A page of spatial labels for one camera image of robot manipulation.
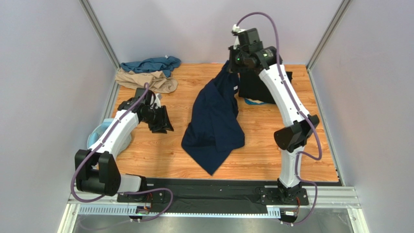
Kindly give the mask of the folded black t shirt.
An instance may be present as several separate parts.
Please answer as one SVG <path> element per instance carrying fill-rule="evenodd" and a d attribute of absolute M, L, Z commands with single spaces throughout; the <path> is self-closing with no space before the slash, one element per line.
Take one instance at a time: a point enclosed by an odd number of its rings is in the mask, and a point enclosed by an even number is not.
<path fill-rule="evenodd" d="M 254 71 L 240 73 L 239 97 L 275 104 L 265 83 Z"/>

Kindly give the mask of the beige t shirt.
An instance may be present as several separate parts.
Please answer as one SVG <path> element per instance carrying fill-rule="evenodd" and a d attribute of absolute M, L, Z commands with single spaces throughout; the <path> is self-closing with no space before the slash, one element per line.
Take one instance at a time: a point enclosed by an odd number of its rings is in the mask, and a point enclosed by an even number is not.
<path fill-rule="evenodd" d="M 144 88 L 147 83 L 151 91 L 161 94 L 172 93 L 178 88 L 178 81 L 174 78 L 168 78 L 163 71 L 134 73 L 120 68 L 115 75 L 115 81 L 130 89 Z"/>

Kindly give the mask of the light blue round device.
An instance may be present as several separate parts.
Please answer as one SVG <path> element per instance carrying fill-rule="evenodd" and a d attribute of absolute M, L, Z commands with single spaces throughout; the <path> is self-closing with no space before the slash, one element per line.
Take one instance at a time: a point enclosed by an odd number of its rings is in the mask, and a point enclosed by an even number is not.
<path fill-rule="evenodd" d="M 109 130 L 112 125 L 114 118 L 106 118 L 102 122 L 101 125 L 95 128 L 95 130 L 89 135 L 87 141 L 87 148 L 88 149 L 95 149 L 96 146 L 100 143 L 101 139 L 107 134 L 107 130 Z M 122 151 L 124 151 L 131 143 L 132 136 L 131 134 L 127 135 L 125 132 L 121 132 L 119 129 L 121 125 L 118 125 L 107 138 L 107 140 L 103 143 L 97 152 L 109 152 L 116 158 Z"/>

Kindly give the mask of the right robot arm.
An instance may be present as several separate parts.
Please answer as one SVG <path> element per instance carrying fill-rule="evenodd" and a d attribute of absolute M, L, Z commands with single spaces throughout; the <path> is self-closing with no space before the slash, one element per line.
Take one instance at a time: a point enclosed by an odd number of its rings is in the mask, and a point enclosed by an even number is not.
<path fill-rule="evenodd" d="M 278 180 L 285 188 L 298 186 L 302 182 L 299 160 L 305 154 L 308 138 L 316 132 L 315 128 L 320 122 L 318 116 L 310 115 L 295 93 L 275 47 L 251 50 L 247 46 L 230 46 L 229 71 L 255 72 L 271 93 L 284 124 L 284 128 L 274 133 L 282 156 Z"/>

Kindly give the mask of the right aluminium corner post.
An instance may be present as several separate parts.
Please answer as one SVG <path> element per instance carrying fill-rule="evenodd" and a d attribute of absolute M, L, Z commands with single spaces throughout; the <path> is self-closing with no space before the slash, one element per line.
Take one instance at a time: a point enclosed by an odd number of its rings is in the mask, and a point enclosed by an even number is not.
<path fill-rule="evenodd" d="M 316 65 L 319 57 L 321 56 L 325 46 L 328 44 L 330 38 L 334 34 L 336 28 L 340 24 L 342 18 L 346 14 L 348 8 L 352 4 L 352 0 L 342 0 L 338 9 L 336 10 L 333 18 L 331 19 L 328 27 L 326 28 L 324 34 L 321 37 L 316 49 L 314 50 L 309 62 L 306 64 L 307 71 L 310 72 L 313 67 Z"/>

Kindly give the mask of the left aluminium corner post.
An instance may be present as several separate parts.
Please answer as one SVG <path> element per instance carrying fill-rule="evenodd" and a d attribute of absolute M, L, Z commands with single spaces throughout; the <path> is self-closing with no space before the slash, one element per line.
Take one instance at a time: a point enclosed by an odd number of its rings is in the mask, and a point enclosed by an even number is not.
<path fill-rule="evenodd" d="M 98 36 L 106 54 L 108 55 L 111 63 L 114 68 L 118 70 L 120 68 L 120 62 L 104 32 L 103 27 L 101 26 L 99 19 L 90 3 L 89 0 L 79 0 L 80 5 L 82 6 L 86 16 L 88 17 L 92 27 L 95 30 L 96 35 Z"/>

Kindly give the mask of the aluminium front rail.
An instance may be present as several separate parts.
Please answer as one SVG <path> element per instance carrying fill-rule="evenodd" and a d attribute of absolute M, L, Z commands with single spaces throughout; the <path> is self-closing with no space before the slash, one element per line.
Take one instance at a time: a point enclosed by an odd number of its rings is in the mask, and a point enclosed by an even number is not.
<path fill-rule="evenodd" d="M 154 191 L 150 200 L 139 202 L 123 195 L 104 197 L 95 202 L 81 203 L 70 197 L 58 229 L 60 233 L 70 233 L 75 227 L 78 215 L 143 216 L 151 217 L 229 217 L 229 218 L 269 218 L 280 219 L 296 213 L 296 221 L 283 221 L 293 227 L 300 221 L 306 223 L 316 216 L 319 209 L 345 209 L 352 230 L 356 233 L 369 232 L 362 208 L 353 187 L 305 186 L 299 197 L 290 203 L 282 203 L 276 198 L 276 186 L 254 187 L 251 194 L 231 195 L 229 186 L 214 188 L 208 186 L 200 195 L 190 189 L 188 194 L 174 191 Z"/>

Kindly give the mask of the navy blue t shirt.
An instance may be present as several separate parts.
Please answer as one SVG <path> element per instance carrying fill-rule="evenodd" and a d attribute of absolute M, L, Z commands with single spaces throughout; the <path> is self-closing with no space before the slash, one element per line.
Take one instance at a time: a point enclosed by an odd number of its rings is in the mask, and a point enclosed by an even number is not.
<path fill-rule="evenodd" d="M 228 67 L 227 61 L 199 92 L 181 142 L 183 150 L 209 175 L 218 170 L 233 150 L 245 145 L 235 98 L 240 79 Z"/>

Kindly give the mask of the teal blue t shirt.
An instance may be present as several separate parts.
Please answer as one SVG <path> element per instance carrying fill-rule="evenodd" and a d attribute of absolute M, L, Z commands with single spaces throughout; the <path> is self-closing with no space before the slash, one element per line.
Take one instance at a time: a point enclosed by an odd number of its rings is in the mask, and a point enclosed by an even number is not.
<path fill-rule="evenodd" d="M 181 65 L 181 60 L 174 56 L 164 56 L 157 58 L 149 58 L 143 61 L 135 61 L 128 63 L 121 63 L 120 67 L 126 71 L 133 73 L 152 73 L 162 71 L 163 74 L 169 78 L 174 69 Z"/>

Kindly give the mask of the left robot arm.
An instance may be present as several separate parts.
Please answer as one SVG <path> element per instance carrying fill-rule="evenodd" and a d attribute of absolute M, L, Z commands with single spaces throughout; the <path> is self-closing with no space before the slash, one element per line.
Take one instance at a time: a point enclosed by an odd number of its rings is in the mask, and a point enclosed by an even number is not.
<path fill-rule="evenodd" d="M 167 108 L 158 100 L 132 98 L 124 101 L 103 135 L 87 150 L 76 152 L 74 182 L 77 190 L 102 196 L 140 190 L 142 177 L 121 174 L 116 158 L 127 147 L 131 132 L 142 122 L 153 133 L 174 131 Z"/>

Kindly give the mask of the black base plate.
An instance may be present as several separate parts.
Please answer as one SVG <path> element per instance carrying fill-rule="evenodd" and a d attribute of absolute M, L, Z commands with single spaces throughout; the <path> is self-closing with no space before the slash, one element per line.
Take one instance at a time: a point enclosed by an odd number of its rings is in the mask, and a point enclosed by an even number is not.
<path fill-rule="evenodd" d="M 180 214 L 266 214 L 268 205 L 279 205 L 276 181 L 198 180 L 147 178 L 147 188 L 168 188 L 151 195 L 118 195 L 124 203 L 151 204 L 162 211 L 170 199 L 168 213 Z"/>

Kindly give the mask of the aluminium corner post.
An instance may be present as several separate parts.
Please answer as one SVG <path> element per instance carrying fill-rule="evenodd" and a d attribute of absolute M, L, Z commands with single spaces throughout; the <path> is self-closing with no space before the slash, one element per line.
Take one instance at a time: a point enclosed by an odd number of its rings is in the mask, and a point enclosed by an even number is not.
<path fill-rule="evenodd" d="M 118 70 L 120 68 L 120 62 L 104 32 L 103 27 L 101 26 L 99 19 L 90 3 L 89 0 L 79 0 L 80 5 L 82 6 L 86 16 L 88 17 L 92 27 L 95 30 L 96 35 L 98 36 L 106 54 L 108 55 L 111 63 L 114 68 Z"/>
<path fill-rule="evenodd" d="M 334 34 L 336 28 L 340 24 L 342 18 L 346 14 L 348 8 L 352 4 L 352 0 L 342 0 L 338 9 L 336 10 L 333 18 L 331 19 L 328 27 L 326 28 L 324 34 L 321 37 L 316 49 L 314 50 L 309 62 L 306 64 L 307 71 L 310 72 L 313 67 L 316 65 L 319 57 L 321 56 L 325 46 L 328 44 L 330 38 Z"/>

